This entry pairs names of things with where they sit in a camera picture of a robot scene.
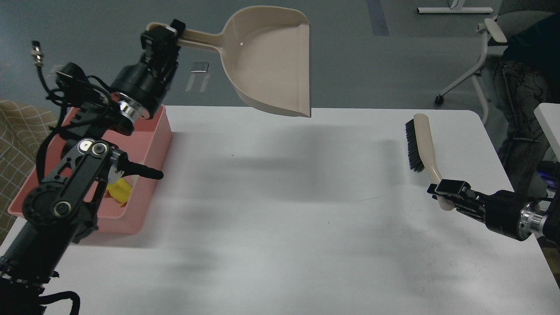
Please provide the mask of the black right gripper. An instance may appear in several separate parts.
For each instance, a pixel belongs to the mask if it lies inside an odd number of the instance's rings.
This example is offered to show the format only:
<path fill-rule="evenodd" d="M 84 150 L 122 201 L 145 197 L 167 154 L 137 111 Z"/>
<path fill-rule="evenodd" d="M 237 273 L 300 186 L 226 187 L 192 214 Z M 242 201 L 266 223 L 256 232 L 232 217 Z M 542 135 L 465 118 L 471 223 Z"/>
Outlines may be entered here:
<path fill-rule="evenodd" d="M 443 179 L 432 183 L 427 193 L 440 206 L 454 206 L 458 213 L 484 225 L 492 232 L 525 241 L 530 235 L 541 235 L 539 200 L 510 191 L 485 195 L 472 190 L 465 181 Z"/>

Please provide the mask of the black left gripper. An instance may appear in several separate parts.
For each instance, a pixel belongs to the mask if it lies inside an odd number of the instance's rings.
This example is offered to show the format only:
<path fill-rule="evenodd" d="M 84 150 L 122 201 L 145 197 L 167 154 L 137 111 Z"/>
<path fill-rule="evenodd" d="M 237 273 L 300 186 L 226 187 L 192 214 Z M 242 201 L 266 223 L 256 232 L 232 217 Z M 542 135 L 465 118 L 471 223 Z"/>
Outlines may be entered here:
<path fill-rule="evenodd" d="M 136 64 L 125 66 L 110 92 L 120 93 L 138 103 L 152 119 L 169 91 L 178 68 L 177 44 L 186 30 L 184 22 L 174 19 L 168 31 L 145 31 L 141 38 L 144 53 Z"/>

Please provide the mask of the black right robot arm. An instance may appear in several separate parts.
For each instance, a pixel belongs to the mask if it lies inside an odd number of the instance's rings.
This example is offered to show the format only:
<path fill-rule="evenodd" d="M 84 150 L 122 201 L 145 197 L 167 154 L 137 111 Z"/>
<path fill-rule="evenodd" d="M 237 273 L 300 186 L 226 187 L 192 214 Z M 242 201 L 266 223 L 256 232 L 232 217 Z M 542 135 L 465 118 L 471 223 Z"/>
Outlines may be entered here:
<path fill-rule="evenodd" d="M 472 190 L 469 183 L 443 179 L 439 184 L 431 184 L 427 193 L 433 199 L 441 197 L 458 213 L 466 215 L 486 226 L 487 229 L 525 241 L 531 235 L 544 237 L 559 246 L 559 162 L 544 160 L 538 164 L 537 172 L 544 180 L 553 197 L 535 199 L 510 191 L 497 191 L 485 195 Z"/>

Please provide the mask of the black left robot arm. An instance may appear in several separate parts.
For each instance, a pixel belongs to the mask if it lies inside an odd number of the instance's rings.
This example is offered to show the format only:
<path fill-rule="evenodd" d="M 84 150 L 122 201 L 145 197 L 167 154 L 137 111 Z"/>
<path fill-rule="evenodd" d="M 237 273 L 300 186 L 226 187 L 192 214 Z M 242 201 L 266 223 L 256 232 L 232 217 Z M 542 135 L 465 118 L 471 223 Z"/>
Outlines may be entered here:
<path fill-rule="evenodd" d="M 130 161 L 126 152 L 103 139 L 107 131 L 124 136 L 140 118 L 152 119 L 178 68 L 184 22 L 153 24 L 142 34 L 143 54 L 125 66 L 112 84 L 68 63 L 56 74 L 47 99 L 60 107 L 59 120 L 36 156 L 37 186 L 25 197 L 21 231 L 1 257 L 1 313 L 42 315 L 47 305 L 70 300 L 73 291 L 44 294 L 58 277 L 56 266 L 70 243 L 98 229 L 98 209 L 110 183 L 128 175 L 160 180 L 162 171 Z"/>

